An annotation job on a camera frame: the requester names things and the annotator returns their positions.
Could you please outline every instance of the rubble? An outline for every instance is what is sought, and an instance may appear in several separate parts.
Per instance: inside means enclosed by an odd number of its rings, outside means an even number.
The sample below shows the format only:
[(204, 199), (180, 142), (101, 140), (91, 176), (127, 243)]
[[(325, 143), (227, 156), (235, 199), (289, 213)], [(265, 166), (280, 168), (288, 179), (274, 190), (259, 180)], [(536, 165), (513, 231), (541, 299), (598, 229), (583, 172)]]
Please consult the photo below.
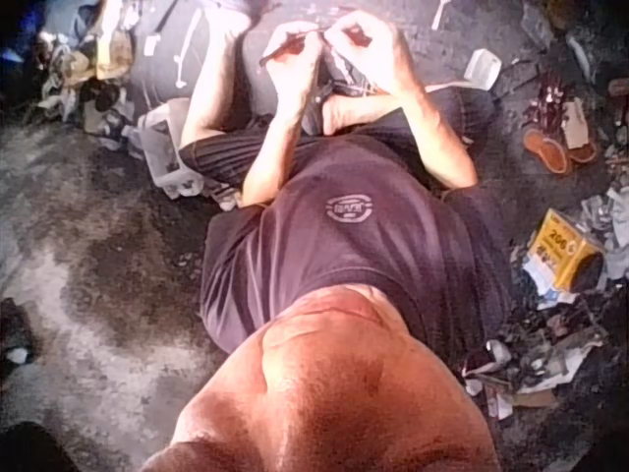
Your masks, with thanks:
[(556, 40), (552, 25), (544, 12), (530, 2), (524, 2), (524, 16), (520, 25), (522, 30), (542, 51), (548, 51)]

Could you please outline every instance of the t-shirt logo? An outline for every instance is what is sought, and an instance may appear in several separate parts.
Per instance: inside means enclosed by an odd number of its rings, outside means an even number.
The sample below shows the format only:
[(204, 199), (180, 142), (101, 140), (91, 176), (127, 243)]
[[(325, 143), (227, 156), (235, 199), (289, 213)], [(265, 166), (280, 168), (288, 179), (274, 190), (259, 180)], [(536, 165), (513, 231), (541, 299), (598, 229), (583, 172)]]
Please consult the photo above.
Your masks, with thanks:
[(348, 195), (328, 200), (325, 209), (341, 223), (362, 223), (373, 213), (373, 203), (367, 195)]

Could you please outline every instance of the white plastic container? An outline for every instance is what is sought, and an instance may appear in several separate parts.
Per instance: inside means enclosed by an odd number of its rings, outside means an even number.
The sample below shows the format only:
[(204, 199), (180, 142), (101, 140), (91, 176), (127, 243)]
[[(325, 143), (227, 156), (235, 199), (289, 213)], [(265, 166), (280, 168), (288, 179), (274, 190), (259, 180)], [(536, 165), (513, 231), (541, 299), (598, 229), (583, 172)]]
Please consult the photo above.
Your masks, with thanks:
[(175, 98), (138, 120), (146, 164), (155, 186), (172, 200), (194, 197), (203, 190), (203, 176), (187, 167), (179, 155), (179, 143), (190, 100)]

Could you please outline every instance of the sandal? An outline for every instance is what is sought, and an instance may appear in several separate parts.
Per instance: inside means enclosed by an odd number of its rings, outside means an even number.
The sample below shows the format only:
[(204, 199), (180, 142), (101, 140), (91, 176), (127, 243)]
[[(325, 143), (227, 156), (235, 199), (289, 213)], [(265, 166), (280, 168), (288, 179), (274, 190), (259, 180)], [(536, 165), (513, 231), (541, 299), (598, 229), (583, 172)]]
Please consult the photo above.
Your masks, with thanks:
[(563, 146), (557, 141), (545, 137), (541, 131), (527, 131), (523, 141), (524, 147), (539, 156), (546, 168), (553, 174), (565, 175), (572, 169)]
[(323, 104), (334, 93), (334, 82), (319, 87), (306, 107), (302, 129), (309, 136), (323, 136)]
[(597, 156), (597, 147), (592, 143), (587, 143), (577, 149), (569, 149), (568, 157), (579, 164), (587, 164)]

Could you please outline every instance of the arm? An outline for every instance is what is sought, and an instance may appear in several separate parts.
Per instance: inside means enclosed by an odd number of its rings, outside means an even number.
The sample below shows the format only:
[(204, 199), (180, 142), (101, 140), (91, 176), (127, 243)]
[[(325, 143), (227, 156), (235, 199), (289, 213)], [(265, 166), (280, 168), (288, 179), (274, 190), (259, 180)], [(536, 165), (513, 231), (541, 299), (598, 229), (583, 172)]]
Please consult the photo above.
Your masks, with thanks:
[(301, 117), (284, 117), (280, 113), (275, 115), (262, 148), (245, 177), (243, 207), (275, 199), (290, 171), (293, 152), (302, 129), (301, 123)]
[(411, 126), (426, 170), (448, 189), (478, 183), (476, 168), (450, 125), (434, 107), (423, 86), (405, 91), (402, 109)]
[(325, 33), (327, 41), (402, 104), (426, 170), (450, 189), (477, 183), (467, 151), (416, 79), (403, 35), (362, 11), (341, 18)]
[[(317, 28), (317, 25), (306, 22), (280, 26), (271, 37), (264, 56), (277, 50), (290, 39), (291, 34)], [(286, 182), (315, 82), (321, 49), (319, 33), (310, 32), (305, 36), (301, 50), (288, 50), (266, 64), (278, 94), (277, 112), (262, 148), (245, 177), (243, 207), (272, 201)]]

